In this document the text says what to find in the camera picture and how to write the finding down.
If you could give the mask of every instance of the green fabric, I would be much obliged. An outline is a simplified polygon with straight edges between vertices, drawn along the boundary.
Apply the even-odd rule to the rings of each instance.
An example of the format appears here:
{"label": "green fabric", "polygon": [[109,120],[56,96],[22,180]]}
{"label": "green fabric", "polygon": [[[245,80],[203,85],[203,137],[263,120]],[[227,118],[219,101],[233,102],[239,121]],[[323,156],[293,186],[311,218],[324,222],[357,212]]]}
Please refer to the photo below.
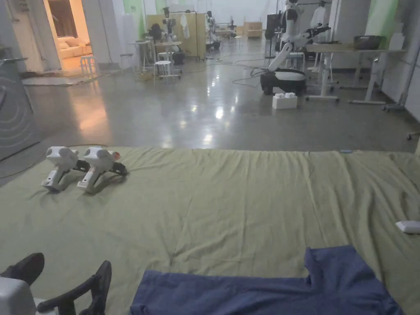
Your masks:
{"label": "green fabric", "polygon": [[306,247],[352,244],[405,312],[419,313],[420,236],[395,223],[420,218],[420,157],[114,150],[129,175],[105,174],[96,195],[76,187],[77,171],[63,192],[46,191],[48,161],[0,188],[0,270],[43,252],[35,297],[57,296],[109,260],[107,314],[125,315],[146,269],[304,277]]}
{"label": "green fabric", "polygon": [[137,39],[144,34],[144,17],[142,0],[124,0],[124,9],[127,14],[132,14],[134,21],[139,25]]}
{"label": "green fabric", "polygon": [[166,0],[155,0],[156,2],[156,14],[163,14],[163,8],[167,7]]}
{"label": "green fabric", "polygon": [[379,49],[387,49],[394,33],[395,14],[398,0],[372,0],[366,35],[384,36]]}

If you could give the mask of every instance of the beige sofa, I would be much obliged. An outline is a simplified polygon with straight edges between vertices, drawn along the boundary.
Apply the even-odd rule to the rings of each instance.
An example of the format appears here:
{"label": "beige sofa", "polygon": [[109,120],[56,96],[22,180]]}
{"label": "beige sofa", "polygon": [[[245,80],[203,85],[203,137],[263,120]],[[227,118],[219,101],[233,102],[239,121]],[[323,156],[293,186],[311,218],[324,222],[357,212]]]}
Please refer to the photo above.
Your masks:
{"label": "beige sofa", "polygon": [[62,59],[89,55],[92,53],[92,47],[87,45],[79,38],[71,36],[59,37],[60,55]]}

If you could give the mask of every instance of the hanging garment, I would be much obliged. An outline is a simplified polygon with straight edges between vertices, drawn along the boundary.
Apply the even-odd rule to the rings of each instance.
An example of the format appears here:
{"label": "hanging garment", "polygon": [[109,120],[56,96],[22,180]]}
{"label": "hanging garment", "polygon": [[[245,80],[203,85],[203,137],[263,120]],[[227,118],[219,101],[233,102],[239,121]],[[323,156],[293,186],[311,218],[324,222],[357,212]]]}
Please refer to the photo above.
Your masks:
{"label": "hanging garment", "polygon": [[402,315],[353,246],[307,249],[306,278],[209,277],[146,271],[131,315]]}
{"label": "hanging garment", "polygon": [[327,14],[327,10],[324,7],[318,7],[311,20],[311,27],[317,27],[319,24],[325,24],[325,16]]}
{"label": "hanging garment", "polygon": [[181,15],[181,26],[182,26],[182,31],[184,32],[184,38],[189,39],[189,27],[188,27],[188,22],[186,20],[185,14]]}

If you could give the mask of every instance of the doorway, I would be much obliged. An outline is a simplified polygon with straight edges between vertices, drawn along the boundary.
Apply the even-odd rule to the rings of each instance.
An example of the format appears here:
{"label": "doorway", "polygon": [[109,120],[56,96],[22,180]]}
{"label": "doorway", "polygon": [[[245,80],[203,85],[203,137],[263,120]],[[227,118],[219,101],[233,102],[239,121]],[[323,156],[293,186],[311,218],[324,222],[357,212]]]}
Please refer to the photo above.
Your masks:
{"label": "doorway", "polygon": [[56,48],[65,75],[81,73],[80,59],[92,55],[89,33],[81,0],[47,0],[50,27],[57,34]]}

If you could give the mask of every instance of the concrete floor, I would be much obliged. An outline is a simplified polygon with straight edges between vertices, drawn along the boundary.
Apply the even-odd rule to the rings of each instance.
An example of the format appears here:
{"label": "concrete floor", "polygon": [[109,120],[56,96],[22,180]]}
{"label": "concrete floor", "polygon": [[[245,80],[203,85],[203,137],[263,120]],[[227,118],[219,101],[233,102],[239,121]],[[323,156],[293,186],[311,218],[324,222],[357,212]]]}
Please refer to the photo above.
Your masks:
{"label": "concrete floor", "polygon": [[[225,43],[215,59],[188,60],[181,80],[157,81],[156,86],[135,82],[127,71],[71,87],[27,87],[43,141],[1,162],[0,177],[32,164],[52,145],[414,152],[417,141],[405,137],[420,125],[408,113],[347,103],[363,99],[365,91],[336,89],[338,105],[302,99],[297,110],[275,111],[259,78],[238,82],[251,86],[232,83],[250,74],[250,68],[235,62],[263,66],[266,60],[255,60],[263,56],[261,42],[243,38],[241,49]],[[353,75],[335,79],[349,84]],[[319,94],[319,89],[308,88],[307,94]],[[375,99],[384,96],[378,93]],[[0,179],[0,185],[14,177]]]}

